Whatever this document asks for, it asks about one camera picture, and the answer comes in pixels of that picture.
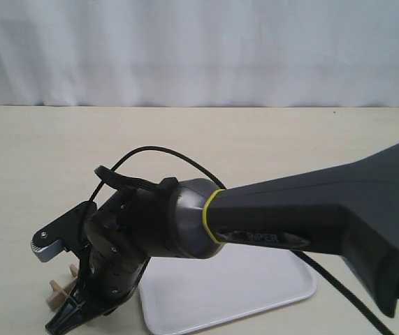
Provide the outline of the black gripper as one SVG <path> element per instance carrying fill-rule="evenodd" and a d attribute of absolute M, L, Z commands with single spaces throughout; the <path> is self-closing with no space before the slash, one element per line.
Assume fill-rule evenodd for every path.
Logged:
<path fill-rule="evenodd" d="M 125 235 L 121 222 L 135 191 L 117 191 L 83 223 L 89 244 L 74 289 L 53 318 L 47 333 L 68 333 L 98 316 L 97 304 L 120 305 L 134 293 L 149 257 Z"/>

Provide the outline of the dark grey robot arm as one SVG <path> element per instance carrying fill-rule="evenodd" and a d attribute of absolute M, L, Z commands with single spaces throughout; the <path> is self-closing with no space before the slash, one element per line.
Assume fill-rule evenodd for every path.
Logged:
<path fill-rule="evenodd" d="M 198 179 L 158 183 L 95 171 L 114 193 L 75 206 L 37 232 L 46 262 L 62 251 L 79 260 L 74 287 L 46 324 L 65 334 L 112 313 L 135 292 L 152 258 L 208 259 L 227 244 L 291 251 L 347 298 L 382 334 L 389 329 L 311 253 L 340 256 L 379 310 L 399 300 L 399 143 L 354 163 L 226 188 Z"/>

